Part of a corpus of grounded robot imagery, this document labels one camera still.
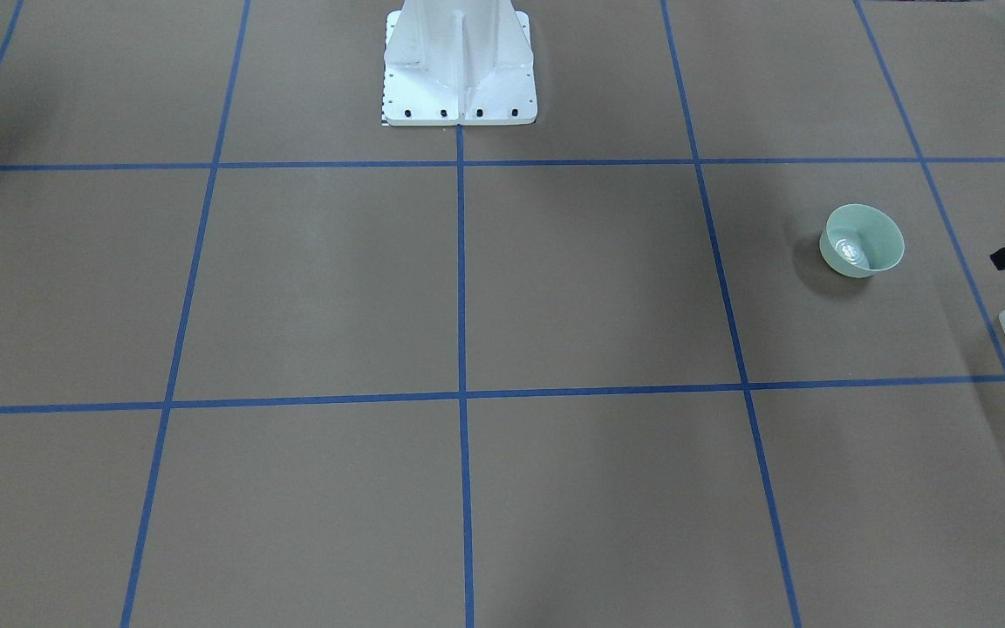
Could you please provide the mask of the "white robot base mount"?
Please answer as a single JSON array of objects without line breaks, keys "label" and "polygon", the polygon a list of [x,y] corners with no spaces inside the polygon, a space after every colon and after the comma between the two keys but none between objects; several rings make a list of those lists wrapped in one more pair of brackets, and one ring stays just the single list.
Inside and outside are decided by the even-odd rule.
[{"label": "white robot base mount", "polygon": [[538,118],[530,16],[510,1],[406,1],[386,16],[384,44],[383,124]]}]

